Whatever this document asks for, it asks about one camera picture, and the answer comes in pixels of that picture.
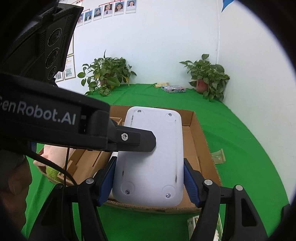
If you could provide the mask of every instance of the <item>green tablecloth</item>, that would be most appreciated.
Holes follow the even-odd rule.
[[[127,85],[114,89],[111,96],[93,95],[114,105],[168,107],[195,111],[211,152],[223,148],[226,163],[217,165],[226,187],[244,186],[257,208],[268,234],[280,220],[281,208],[288,203],[279,175],[264,149],[246,126],[222,103],[209,102],[194,90],[166,93],[152,85]],[[26,237],[47,195],[53,188],[30,160],[33,183],[27,197]],[[220,214],[224,216],[225,207]],[[151,214],[103,206],[100,217],[109,241],[170,240],[187,241],[187,219],[191,214]],[[75,227],[80,237],[77,205],[74,207]]]

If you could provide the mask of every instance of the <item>red flower pot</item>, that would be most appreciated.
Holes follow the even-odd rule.
[[[206,84],[203,79],[197,80],[196,91],[200,94],[203,94],[208,89],[208,84]]]

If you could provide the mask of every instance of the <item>green fuzzy toy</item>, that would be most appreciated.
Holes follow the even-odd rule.
[[[53,180],[59,182],[59,179],[57,178],[59,171],[56,169],[53,169],[52,167],[46,166],[46,174]]]

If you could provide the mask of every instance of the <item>potted plant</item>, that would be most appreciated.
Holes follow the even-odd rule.
[[[230,79],[224,73],[224,68],[219,64],[211,64],[207,61],[209,54],[203,54],[202,59],[194,63],[190,60],[180,62],[187,67],[187,73],[191,74],[191,86],[196,87],[198,93],[203,94],[209,101],[213,99],[223,100],[223,92],[227,81]]]
[[[124,58],[105,57],[105,53],[103,58],[95,58],[94,62],[83,64],[82,67],[83,72],[77,76],[82,78],[83,86],[88,84],[89,91],[85,95],[98,92],[102,96],[108,96],[115,86],[119,86],[122,82],[129,84],[130,76],[137,76],[131,71],[132,67],[126,65]]]

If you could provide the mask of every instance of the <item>white rectangular device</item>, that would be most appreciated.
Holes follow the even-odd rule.
[[[174,110],[132,107],[124,126],[152,131],[152,152],[119,151],[113,196],[128,204],[173,207],[183,198],[184,160],[181,116]]]

